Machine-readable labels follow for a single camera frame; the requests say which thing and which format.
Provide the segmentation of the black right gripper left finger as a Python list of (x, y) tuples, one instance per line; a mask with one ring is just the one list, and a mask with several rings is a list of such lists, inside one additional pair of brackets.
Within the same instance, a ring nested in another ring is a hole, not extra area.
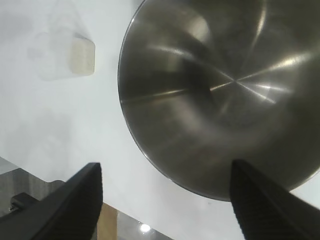
[(42, 200), (22, 192), (0, 218), (2, 240), (89, 240), (103, 205), (102, 168), (90, 162)]

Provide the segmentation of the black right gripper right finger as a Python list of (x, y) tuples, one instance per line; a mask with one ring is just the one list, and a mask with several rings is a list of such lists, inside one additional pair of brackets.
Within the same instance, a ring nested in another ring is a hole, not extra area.
[(320, 211), (244, 160), (234, 160), (230, 201), (246, 240), (318, 240)]

